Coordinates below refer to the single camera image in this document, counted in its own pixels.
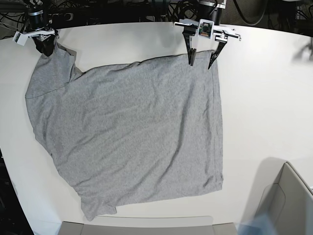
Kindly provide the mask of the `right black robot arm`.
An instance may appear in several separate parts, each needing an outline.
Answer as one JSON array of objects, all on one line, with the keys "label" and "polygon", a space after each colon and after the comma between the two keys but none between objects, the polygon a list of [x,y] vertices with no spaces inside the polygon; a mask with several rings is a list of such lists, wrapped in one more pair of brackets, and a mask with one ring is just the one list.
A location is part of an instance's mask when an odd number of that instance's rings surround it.
[{"label": "right black robot arm", "polygon": [[26,33],[30,34],[35,43],[36,50],[49,57],[54,51],[55,40],[58,31],[50,26],[47,10],[51,4],[50,0],[24,0],[27,11]]}]

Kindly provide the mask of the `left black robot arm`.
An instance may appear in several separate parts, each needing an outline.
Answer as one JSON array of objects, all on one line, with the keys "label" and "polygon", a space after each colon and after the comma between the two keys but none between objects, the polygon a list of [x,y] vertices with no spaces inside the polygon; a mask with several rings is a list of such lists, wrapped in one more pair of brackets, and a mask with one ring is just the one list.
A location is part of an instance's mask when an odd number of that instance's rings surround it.
[{"label": "left black robot arm", "polygon": [[220,55],[222,49],[227,44],[228,35],[223,30],[216,30],[220,25],[222,10],[225,3],[218,3],[216,0],[200,0],[197,13],[197,19],[183,19],[175,23],[177,26],[183,26],[183,36],[187,49],[188,64],[193,66],[196,59],[198,38],[214,39],[218,46],[211,54],[209,67],[213,65]]}]

